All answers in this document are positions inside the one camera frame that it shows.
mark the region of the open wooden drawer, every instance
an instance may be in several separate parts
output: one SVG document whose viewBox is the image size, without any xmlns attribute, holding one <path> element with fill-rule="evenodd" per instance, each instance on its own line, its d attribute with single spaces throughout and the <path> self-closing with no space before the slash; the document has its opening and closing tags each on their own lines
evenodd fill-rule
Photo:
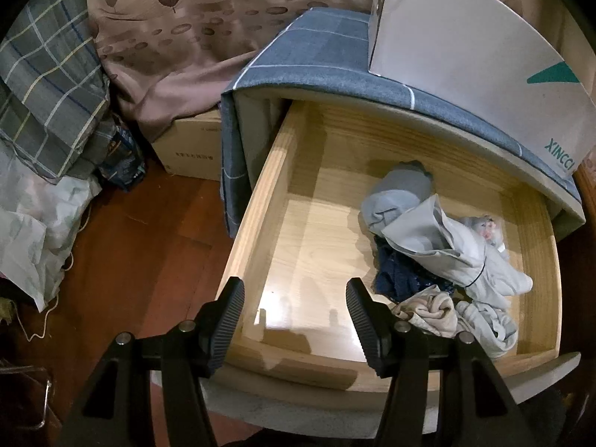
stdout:
<svg viewBox="0 0 596 447">
<path fill-rule="evenodd" d="M 532 277 L 513 297 L 517 347 L 495 363 L 502 375 L 558 356 L 561 284 L 543 196 L 472 152 L 400 122 L 294 101 L 276 137 L 234 242 L 228 277 L 246 300 L 226 362 L 314 386 L 385 392 L 365 362 L 346 308 L 347 281 L 370 286 L 373 240 L 359 209 L 397 162 L 418 159 L 448 213 L 504 219 L 511 263 Z M 431 373 L 429 390 L 439 387 Z"/>
</svg>

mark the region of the gray rolled cloth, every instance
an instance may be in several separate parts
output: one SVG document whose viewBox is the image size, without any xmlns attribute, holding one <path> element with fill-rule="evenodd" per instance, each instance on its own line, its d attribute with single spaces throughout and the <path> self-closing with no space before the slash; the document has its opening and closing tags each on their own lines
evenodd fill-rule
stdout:
<svg viewBox="0 0 596 447">
<path fill-rule="evenodd" d="M 417 207 L 432 192 L 433 176 L 421 162 L 401 162 L 364 199 L 362 218 L 372 233 L 381 235 L 383 228 L 403 212 Z"/>
<path fill-rule="evenodd" d="M 470 331 L 489 358 L 503 356 L 517 342 L 517 324 L 500 309 L 488 304 L 460 301 L 455 304 L 458 332 Z"/>
<path fill-rule="evenodd" d="M 381 231 L 389 245 L 426 270 L 465 287 L 473 300 L 508 309 L 508 295 L 532 289 L 532 279 L 515 270 L 478 233 L 445 215 L 433 195 Z"/>
</svg>

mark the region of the wooden floor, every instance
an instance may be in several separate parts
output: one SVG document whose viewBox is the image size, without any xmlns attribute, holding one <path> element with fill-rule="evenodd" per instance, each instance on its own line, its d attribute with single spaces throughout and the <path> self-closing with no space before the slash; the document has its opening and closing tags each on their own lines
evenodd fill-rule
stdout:
<svg viewBox="0 0 596 447">
<path fill-rule="evenodd" d="M 170 176 L 149 161 L 147 176 L 131 192 L 104 189 L 93 201 L 47 335 L 28 343 L 14 322 L 8 332 L 15 343 L 13 361 L 51 370 L 51 405 L 58 418 L 66 418 L 117 333 L 165 333 L 214 299 L 231 246 L 219 182 Z M 43 315 L 28 306 L 20 313 L 29 335 L 41 333 Z M 157 446 L 168 446 L 160 388 L 152 388 L 151 403 Z M 216 414 L 212 425 L 220 445 L 258 430 Z M 56 433 L 49 428 L 50 439 Z"/>
</svg>

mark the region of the brown cardboard box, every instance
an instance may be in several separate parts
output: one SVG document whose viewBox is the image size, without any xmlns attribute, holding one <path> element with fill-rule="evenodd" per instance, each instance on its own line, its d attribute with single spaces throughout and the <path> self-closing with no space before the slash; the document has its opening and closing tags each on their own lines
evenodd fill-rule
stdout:
<svg viewBox="0 0 596 447">
<path fill-rule="evenodd" d="M 216 181 L 221 175 L 221 147 L 221 118 L 217 109 L 176 119 L 153 143 L 168 173 Z"/>
</svg>

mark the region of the white cardboard box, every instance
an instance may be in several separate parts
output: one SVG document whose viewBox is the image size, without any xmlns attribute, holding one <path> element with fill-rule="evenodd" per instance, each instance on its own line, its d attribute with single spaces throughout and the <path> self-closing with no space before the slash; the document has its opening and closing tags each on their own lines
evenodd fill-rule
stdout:
<svg viewBox="0 0 596 447">
<path fill-rule="evenodd" d="M 373 0 L 369 71 L 476 114 L 561 177 L 596 143 L 596 108 L 562 57 L 499 0 Z"/>
<path fill-rule="evenodd" d="M 168 173 L 207 180 L 221 178 L 221 118 L 217 109 L 184 119 L 153 143 Z"/>
</svg>

